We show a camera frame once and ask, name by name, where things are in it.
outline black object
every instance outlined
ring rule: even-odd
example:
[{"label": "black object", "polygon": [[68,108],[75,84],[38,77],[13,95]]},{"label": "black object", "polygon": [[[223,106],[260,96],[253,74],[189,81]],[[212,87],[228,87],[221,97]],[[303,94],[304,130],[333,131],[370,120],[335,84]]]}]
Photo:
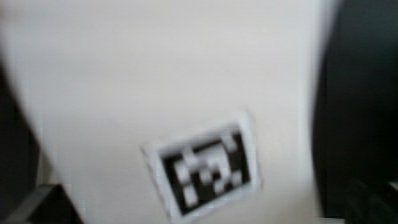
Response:
[{"label": "black object", "polygon": [[343,218],[352,179],[398,177],[398,1],[342,4],[320,69],[313,161],[324,214]]},{"label": "black object", "polygon": [[398,224],[398,190],[390,184],[350,183],[345,224]]},{"label": "black object", "polygon": [[0,220],[36,188],[40,144],[6,79],[0,63]]},{"label": "black object", "polygon": [[84,224],[61,185],[41,185],[2,224]]}]

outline black square pattern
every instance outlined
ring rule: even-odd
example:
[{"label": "black square pattern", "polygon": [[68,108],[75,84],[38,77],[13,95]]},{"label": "black square pattern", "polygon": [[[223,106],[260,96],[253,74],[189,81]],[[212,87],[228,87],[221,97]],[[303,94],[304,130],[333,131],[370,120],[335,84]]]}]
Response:
[{"label": "black square pattern", "polygon": [[182,215],[187,215],[251,181],[242,133],[182,146],[162,156]]}]

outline white surface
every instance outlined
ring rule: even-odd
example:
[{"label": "white surface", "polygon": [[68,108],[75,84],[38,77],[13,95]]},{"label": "white surface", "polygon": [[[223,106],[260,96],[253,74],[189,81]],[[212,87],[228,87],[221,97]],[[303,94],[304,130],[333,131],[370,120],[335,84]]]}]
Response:
[{"label": "white surface", "polygon": [[13,88],[88,224],[167,223],[141,145],[247,108],[263,191],[198,223],[315,222],[313,0],[6,0]]}]

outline dark background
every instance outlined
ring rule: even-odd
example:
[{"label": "dark background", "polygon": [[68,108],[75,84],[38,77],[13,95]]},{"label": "dark background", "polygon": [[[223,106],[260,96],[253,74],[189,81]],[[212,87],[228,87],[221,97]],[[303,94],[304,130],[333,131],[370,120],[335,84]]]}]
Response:
[{"label": "dark background", "polygon": [[327,217],[343,217],[349,181],[398,178],[398,1],[347,0],[320,69],[313,160]]},{"label": "dark background", "polygon": [[40,147],[11,93],[0,63],[0,221],[36,185]]}]

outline white wall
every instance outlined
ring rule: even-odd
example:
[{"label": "white wall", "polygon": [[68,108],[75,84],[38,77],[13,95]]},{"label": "white wall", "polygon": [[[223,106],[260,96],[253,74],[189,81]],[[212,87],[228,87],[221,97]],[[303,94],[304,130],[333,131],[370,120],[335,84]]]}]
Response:
[{"label": "white wall", "polygon": [[263,190],[198,223],[308,224],[313,0],[6,0],[13,87],[89,224],[167,223],[141,145],[247,108]]}]

